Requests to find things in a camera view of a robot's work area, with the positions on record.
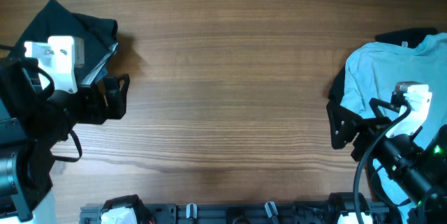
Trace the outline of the black shorts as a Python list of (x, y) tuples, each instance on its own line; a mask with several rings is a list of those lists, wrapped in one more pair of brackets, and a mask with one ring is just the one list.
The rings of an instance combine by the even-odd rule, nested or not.
[(113, 19), (72, 13), (56, 0), (49, 0), (24, 30), (9, 58), (24, 57), (24, 43), (44, 43), (50, 36), (72, 36), (84, 43), (85, 64), (75, 69), (77, 82), (91, 84), (108, 74), (110, 57), (116, 54), (118, 23)]

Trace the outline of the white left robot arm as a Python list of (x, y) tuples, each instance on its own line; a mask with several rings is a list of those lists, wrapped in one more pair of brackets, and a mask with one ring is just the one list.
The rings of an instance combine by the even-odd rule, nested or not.
[(77, 84), (74, 46), (27, 42), (23, 59), (1, 60), (1, 222), (52, 223), (47, 210), (56, 156), (53, 146), (73, 139), (82, 147), (76, 124), (101, 125), (126, 114), (127, 74), (105, 76), (97, 84)]

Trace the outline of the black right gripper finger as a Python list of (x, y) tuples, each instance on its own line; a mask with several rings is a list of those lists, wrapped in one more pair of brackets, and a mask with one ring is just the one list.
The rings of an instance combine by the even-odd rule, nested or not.
[(382, 112), (381, 108), (387, 111), (396, 112), (396, 107), (388, 102), (385, 102), (383, 100), (379, 100), (377, 98), (372, 98), (369, 101), (369, 106), (371, 107), (373, 114), (376, 118), (382, 118), (385, 117), (385, 114)]
[(334, 101), (328, 102), (326, 110), (332, 148), (343, 149), (357, 135), (363, 125), (363, 118)]

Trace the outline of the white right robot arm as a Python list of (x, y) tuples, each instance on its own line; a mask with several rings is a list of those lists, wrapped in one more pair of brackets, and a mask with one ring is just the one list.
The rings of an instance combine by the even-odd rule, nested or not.
[(351, 156), (358, 167), (353, 181), (354, 212), (360, 213), (361, 170), (371, 158), (378, 160), (388, 176), (414, 203), (410, 223), (446, 222), (446, 127), (442, 126), (426, 149), (413, 140), (421, 130), (408, 130), (406, 123), (417, 113), (417, 102), (408, 93), (394, 95), (389, 103), (373, 98), (369, 105), (374, 117), (363, 119), (332, 101), (326, 105), (331, 145), (343, 149), (353, 144)]

